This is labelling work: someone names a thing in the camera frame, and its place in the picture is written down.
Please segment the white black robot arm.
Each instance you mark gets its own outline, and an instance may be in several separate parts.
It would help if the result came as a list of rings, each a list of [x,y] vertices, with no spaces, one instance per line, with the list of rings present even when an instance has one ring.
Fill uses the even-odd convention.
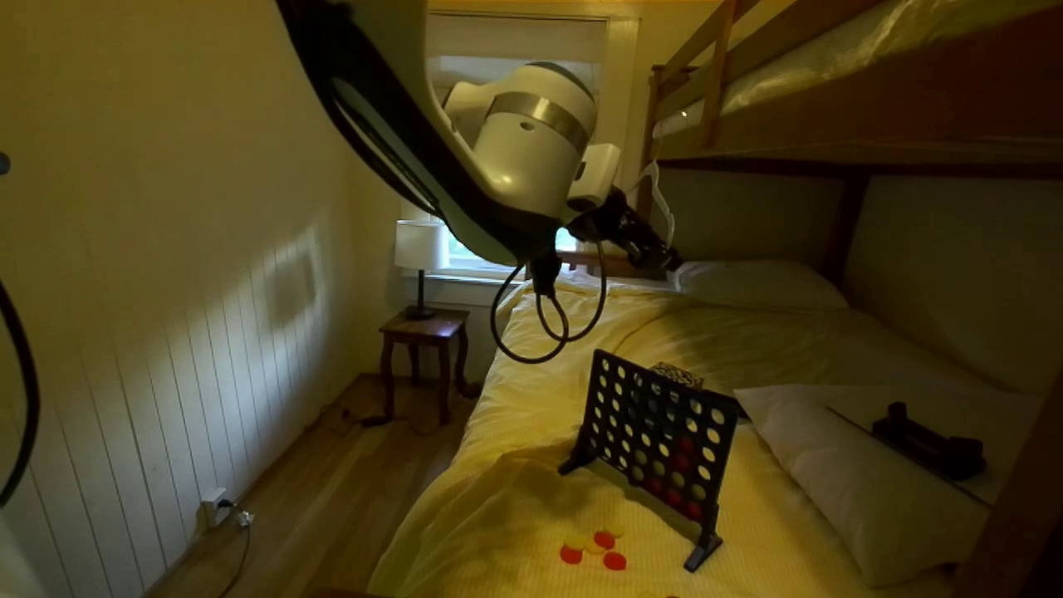
[[[425,0],[276,0],[312,93],[343,140],[403,200],[491,261],[536,261],[553,233],[603,239],[633,266],[678,249],[614,186],[621,149],[593,142],[593,93],[558,62],[491,84],[427,75]]]

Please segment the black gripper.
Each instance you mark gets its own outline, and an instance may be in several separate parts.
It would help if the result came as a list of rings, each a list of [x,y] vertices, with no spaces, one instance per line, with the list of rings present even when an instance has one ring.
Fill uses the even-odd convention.
[[[612,189],[598,207],[581,203],[569,221],[578,243],[612,243],[633,268],[675,272],[678,249],[640,218],[621,189]]]

